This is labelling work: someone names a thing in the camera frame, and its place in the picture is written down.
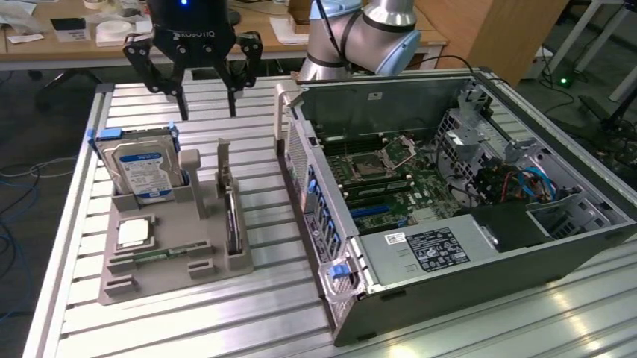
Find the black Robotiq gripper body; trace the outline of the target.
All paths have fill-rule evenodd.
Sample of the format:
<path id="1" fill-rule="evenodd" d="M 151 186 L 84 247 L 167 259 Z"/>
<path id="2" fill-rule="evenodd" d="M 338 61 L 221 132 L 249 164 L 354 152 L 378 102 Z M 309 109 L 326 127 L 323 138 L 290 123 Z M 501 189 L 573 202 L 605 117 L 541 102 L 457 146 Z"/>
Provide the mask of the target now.
<path id="1" fill-rule="evenodd" d="M 155 48 L 187 69 L 229 70 L 227 56 L 237 44 L 229 2 L 154 0 L 147 2 Z"/>

